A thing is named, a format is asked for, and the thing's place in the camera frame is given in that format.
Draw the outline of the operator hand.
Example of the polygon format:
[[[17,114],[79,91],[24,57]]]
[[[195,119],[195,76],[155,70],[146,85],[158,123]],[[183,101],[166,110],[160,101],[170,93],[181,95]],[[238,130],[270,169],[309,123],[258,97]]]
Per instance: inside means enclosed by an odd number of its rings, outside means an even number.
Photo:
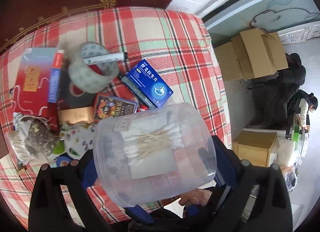
[[[191,202],[195,205],[205,206],[208,203],[211,195],[212,192],[210,190],[197,188],[192,191],[181,194],[181,198],[178,204],[184,206],[188,202]]]

